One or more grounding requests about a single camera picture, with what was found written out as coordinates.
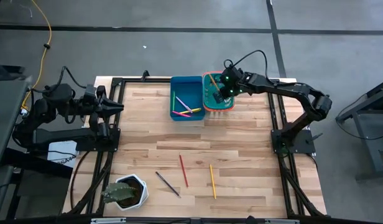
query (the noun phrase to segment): potted plant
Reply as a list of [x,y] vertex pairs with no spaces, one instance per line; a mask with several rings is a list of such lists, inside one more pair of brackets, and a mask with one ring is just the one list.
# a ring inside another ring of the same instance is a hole
[[139,208],[148,198],[146,182],[140,180],[135,174],[118,178],[102,192],[103,202],[116,202],[121,211]]

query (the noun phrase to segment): white pot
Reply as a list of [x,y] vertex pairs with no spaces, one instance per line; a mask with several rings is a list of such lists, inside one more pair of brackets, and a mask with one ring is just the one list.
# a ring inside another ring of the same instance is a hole
[[122,207],[119,206],[119,204],[116,202],[116,205],[117,205],[118,209],[120,209],[121,211],[126,211],[126,210],[129,210],[129,209],[131,209],[131,208],[139,208],[140,206],[142,206],[142,204],[146,201],[146,199],[147,199],[148,196],[149,196],[149,191],[147,191],[147,185],[146,185],[146,182],[144,182],[143,180],[140,180],[140,178],[138,178],[138,176],[136,176],[135,174],[131,174],[131,175],[127,175],[127,176],[124,176],[124,177],[120,177],[120,178],[118,178],[118,179],[116,180],[116,183],[118,183],[118,182],[122,182],[122,180],[127,179],[127,178],[130,178],[130,177],[134,177],[134,178],[141,184],[141,186],[143,187],[143,189],[142,189],[142,196],[141,196],[141,199],[139,200],[139,203],[137,203],[136,205],[127,207],[127,208],[122,208]]

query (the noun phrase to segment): blue plastic bin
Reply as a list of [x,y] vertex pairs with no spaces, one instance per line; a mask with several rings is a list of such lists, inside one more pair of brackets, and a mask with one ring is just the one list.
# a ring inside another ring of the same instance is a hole
[[[201,76],[191,77],[172,77],[171,78],[171,98],[170,98],[170,116],[174,121],[199,121],[204,119],[205,109],[203,106],[203,84]],[[187,113],[190,118],[174,114],[172,112],[175,103],[175,111],[186,111],[186,108],[177,100],[173,100],[173,93],[179,97],[190,109],[201,108],[201,111]]]

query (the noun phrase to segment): red pencil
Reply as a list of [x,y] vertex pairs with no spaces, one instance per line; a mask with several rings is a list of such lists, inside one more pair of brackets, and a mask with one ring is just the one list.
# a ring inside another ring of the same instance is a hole
[[183,166],[182,156],[180,154],[179,154],[179,159],[180,159],[180,165],[182,166],[183,176],[185,177],[186,187],[189,187],[189,184],[187,183],[185,167]]

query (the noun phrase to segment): succulent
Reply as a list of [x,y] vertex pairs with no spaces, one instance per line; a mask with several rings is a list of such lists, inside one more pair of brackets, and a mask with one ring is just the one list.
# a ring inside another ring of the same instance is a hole
[[130,187],[126,183],[109,184],[106,187],[106,190],[102,192],[103,202],[104,203],[119,202],[127,198],[133,198],[135,197],[134,195],[135,190],[136,189],[134,187]]

